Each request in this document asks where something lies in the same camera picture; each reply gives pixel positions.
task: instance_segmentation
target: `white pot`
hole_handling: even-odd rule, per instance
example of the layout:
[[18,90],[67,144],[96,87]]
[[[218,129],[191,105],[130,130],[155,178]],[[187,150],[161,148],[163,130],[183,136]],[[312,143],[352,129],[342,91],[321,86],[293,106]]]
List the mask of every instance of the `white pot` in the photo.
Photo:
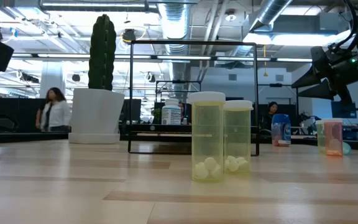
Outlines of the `white pot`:
[[118,121],[124,95],[108,90],[74,89],[70,143],[119,142]]

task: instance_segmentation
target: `cactus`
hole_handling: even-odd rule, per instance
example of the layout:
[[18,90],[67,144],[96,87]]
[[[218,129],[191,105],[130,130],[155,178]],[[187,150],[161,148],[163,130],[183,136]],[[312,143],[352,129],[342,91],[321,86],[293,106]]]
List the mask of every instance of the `cactus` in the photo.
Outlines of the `cactus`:
[[116,51],[116,31],[110,18],[103,14],[93,25],[88,87],[112,90],[112,71]]

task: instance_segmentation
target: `black metal rack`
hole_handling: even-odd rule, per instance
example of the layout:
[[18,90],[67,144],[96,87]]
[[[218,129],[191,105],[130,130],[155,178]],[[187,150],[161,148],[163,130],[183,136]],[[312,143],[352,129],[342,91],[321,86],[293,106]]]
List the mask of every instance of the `black metal rack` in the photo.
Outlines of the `black metal rack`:
[[160,89],[158,88],[158,84],[159,83],[177,83],[177,84],[185,84],[185,83],[197,83],[200,85],[200,90],[201,91],[201,82],[200,81],[181,81],[181,80],[172,80],[172,81],[156,81],[155,82],[155,101],[157,102],[157,96],[160,93],[162,98],[162,92],[166,91],[166,92],[175,92],[175,93],[196,93],[199,91],[170,91],[170,90],[164,90],[163,87],[161,87]]
[[[133,97],[133,81],[134,81],[134,46],[136,44],[186,44],[186,45],[226,45],[226,46],[251,46],[253,47],[253,66],[254,66],[254,81],[255,81],[255,123],[256,123],[256,138],[254,139],[256,150],[255,154],[251,156],[259,156],[259,118],[258,118],[258,104],[259,104],[259,91],[258,91],[258,65],[257,65],[257,44],[255,43],[244,43],[244,42],[213,42],[213,41],[189,41],[189,40],[133,40],[131,42],[131,56],[130,56],[130,70],[129,70],[129,110],[131,110],[132,97]],[[208,60],[217,60],[218,58],[215,56],[211,56]],[[156,151],[132,151],[131,150],[131,142],[132,140],[144,140],[144,136],[140,138],[140,136],[135,135],[135,133],[175,133],[175,134],[191,134],[191,126],[180,126],[175,127],[172,130],[172,126],[163,126],[158,124],[132,124],[131,113],[129,113],[129,125],[127,127],[128,130],[128,152],[136,153],[136,154],[189,154],[188,152],[183,151],[164,151],[164,152],[156,152]],[[183,136],[182,142],[188,142],[189,136]]]

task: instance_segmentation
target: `person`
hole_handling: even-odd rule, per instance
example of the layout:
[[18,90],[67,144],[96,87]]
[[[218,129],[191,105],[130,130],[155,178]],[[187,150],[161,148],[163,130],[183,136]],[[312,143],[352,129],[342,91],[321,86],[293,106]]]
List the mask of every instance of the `person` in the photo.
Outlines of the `person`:
[[272,130],[273,115],[277,112],[278,104],[270,102],[267,105],[267,114],[262,117],[262,129]]
[[41,116],[41,129],[45,132],[67,132],[71,118],[70,107],[59,88],[48,90]]
[[180,114],[181,114],[180,123],[183,124],[183,121],[186,117],[186,120],[187,120],[186,124],[191,125],[191,118],[187,117],[186,113],[185,113],[185,105],[183,103],[179,103],[179,107],[180,107]]

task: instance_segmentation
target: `blue bottle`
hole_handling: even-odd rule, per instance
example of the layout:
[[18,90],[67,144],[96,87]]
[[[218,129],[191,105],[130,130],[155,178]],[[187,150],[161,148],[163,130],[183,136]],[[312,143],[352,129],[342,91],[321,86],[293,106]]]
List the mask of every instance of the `blue bottle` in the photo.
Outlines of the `blue bottle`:
[[275,114],[272,120],[272,144],[289,146],[291,144],[291,121],[287,114]]

